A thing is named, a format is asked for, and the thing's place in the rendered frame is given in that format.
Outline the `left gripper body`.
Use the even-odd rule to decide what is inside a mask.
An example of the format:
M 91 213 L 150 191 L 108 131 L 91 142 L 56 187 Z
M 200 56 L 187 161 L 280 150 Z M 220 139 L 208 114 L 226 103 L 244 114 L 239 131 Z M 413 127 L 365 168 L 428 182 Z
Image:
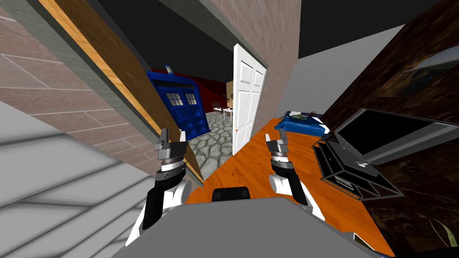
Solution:
M 158 151 L 158 160 L 164 159 L 184 159 L 188 142 L 160 142 L 155 144 L 155 150 Z

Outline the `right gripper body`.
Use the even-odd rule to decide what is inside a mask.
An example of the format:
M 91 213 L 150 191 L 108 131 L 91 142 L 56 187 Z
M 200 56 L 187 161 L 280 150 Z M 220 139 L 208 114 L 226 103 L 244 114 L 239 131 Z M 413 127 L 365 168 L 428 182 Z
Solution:
M 272 153 L 288 153 L 288 141 L 285 140 L 271 140 L 266 142 L 268 150 Z

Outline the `blue bed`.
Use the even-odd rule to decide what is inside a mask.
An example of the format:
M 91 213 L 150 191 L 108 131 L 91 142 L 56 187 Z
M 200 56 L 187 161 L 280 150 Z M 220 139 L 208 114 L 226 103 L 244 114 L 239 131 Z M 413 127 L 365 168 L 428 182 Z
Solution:
M 330 129 L 320 120 L 321 115 L 316 112 L 286 111 L 281 121 L 274 127 L 286 132 L 300 133 L 323 137 L 330 133 Z

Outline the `blue police box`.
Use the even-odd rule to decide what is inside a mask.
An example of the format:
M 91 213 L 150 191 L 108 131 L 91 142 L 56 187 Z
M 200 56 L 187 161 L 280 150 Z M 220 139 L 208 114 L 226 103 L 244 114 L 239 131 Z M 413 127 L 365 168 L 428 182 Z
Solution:
M 147 77 L 188 141 L 210 132 L 198 85 L 191 78 L 153 71 Z

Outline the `white panelled door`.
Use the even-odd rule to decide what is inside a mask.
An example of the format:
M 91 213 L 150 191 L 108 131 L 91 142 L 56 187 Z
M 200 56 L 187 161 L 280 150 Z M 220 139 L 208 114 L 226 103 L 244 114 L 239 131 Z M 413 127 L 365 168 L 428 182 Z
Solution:
M 234 46 L 233 152 L 235 155 L 252 135 L 267 69 L 240 44 Z

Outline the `black television stand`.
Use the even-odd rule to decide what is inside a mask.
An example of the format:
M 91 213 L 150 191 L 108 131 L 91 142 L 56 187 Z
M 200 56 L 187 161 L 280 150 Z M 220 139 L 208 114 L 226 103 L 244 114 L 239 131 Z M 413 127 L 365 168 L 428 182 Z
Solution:
M 322 174 L 320 180 L 353 199 L 362 202 L 405 196 L 372 165 L 358 165 L 357 157 L 338 141 L 320 138 L 311 148 Z

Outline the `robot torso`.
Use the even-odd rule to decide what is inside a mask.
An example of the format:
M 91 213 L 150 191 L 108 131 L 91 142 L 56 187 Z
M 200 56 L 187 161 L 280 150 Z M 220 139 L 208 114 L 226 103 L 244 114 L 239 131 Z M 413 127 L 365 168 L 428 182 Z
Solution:
M 184 204 L 113 258 L 378 258 L 283 196 Z

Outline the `brown wooden door leaf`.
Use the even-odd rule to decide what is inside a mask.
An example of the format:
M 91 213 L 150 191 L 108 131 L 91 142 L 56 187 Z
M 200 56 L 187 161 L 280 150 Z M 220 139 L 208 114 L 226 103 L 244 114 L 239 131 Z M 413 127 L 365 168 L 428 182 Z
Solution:
M 136 164 L 136 168 L 157 176 L 161 162 L 153 144 L 161 129 L 168 128 L 174 141 L 180 133 L 138 58 L 87 0 L 29 0 L 29 3 L 35 4 L 44 16 L 50 16 L 63 35 L 70 38 L 69 44 L 82 58 L 88 58 L 89 65 L 95 65 L 94 71 L 132 111 L 126 120 L 149 141 L 145 154 L 148 160 Z

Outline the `black flat television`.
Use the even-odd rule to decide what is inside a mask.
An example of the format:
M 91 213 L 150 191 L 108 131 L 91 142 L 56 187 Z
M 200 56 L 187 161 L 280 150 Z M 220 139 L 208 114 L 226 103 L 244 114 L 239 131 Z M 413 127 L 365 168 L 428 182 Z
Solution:
M 336 130 L 341 147 L 357 165 L 380 165 L 459 138 L 459 124 L 360 109 Z

